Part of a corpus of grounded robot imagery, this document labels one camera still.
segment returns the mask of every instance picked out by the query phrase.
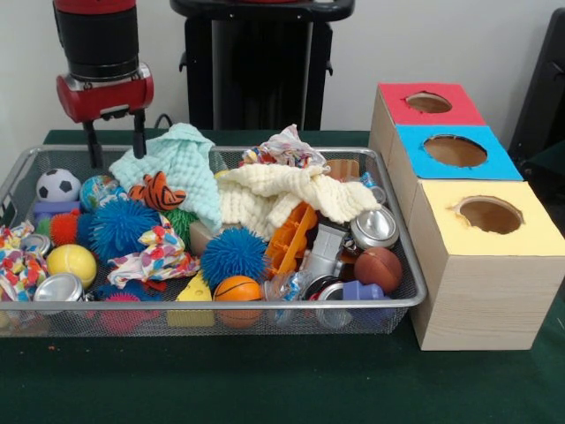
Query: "stacked boxes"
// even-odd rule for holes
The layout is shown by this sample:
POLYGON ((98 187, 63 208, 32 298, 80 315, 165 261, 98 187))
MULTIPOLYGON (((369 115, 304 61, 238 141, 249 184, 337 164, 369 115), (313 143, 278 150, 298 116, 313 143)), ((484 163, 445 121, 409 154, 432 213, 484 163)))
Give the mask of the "stacked boxes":
POLYGON ((461 86, 383 84, 379 151, 429 295, 423 350, 529 349, 565 275, 565 240, 461 86))

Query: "yellow tennis ball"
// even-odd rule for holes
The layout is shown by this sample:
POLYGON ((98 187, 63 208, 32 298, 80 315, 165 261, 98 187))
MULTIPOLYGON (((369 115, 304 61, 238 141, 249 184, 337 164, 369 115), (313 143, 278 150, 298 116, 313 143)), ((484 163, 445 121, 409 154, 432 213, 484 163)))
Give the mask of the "yellow tennis ball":
POLYGON ((82 287, 87 289, 96 277, 96 260, 83 246, 64 245, 47 257, 47 271, 51 276, 70 272, 80 278, 82 287))

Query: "wire basket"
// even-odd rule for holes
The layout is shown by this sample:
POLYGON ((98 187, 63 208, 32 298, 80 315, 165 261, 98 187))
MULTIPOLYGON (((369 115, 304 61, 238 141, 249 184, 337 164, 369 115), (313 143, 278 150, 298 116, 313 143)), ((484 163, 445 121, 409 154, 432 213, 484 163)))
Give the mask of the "wire basket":
MULTIPOLYGON (((105 170, 127 146, 104 147, 105 170)), ((213 172, 236 168, 245 148, 214 148, 213 172)), ((169 280, 162 302, 0 302, 0 337, 159 337, 212 335, 291 335, 391 333, 409 307, 426 297, 426 284, 402 220, 384 163, 372 150, 320 148, 328 159, 350 159, 370 172, 387 192, 388 205, 400 229, 394 252, 403 265, 403 280, 390 300, 253 302, 175 302, 187 279, 169 280)), ((41 146, 24 152, 0 188, 0 221, 17 225, 33 221, 35 185, 53 168, 79 180, 102 173, 90 167, 85 146, 41 146)), ((99 264, 89 290, 107 282, 109 268, 99 264)))

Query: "white wall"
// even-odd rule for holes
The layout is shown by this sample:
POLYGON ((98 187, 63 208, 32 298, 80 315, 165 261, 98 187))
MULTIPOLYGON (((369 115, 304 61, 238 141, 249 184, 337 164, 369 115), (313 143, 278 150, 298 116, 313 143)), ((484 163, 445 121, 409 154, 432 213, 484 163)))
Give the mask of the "white wall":
MULTIPOLYGON (((551 12, 561 0, 358 0, 334 23, 324 129, 368 129, 376 82, 461 82, 508 144, 551 12)), ((162 112, 188 118, 184 20, 168 0, 138 0, 140 57, 155 77, 152 125, 162 112)), ((0 179, 18 152, 51 128, 78 128, 63 113, 55 77, 66 70, 50 0, 1 0, 0 179)), ((130 119, 99 128, 131 128, 130 119)))

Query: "red ball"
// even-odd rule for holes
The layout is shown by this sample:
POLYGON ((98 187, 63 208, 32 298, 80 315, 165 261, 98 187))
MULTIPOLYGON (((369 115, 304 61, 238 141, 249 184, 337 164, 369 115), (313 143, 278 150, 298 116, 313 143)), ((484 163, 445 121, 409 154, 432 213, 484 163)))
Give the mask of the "red ball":
POLYGON ((355 262, 355 278, 361 284, 377 284, 386 294, 400 286, 402 277, 398 257, 384 247, 365 250, 355 262))

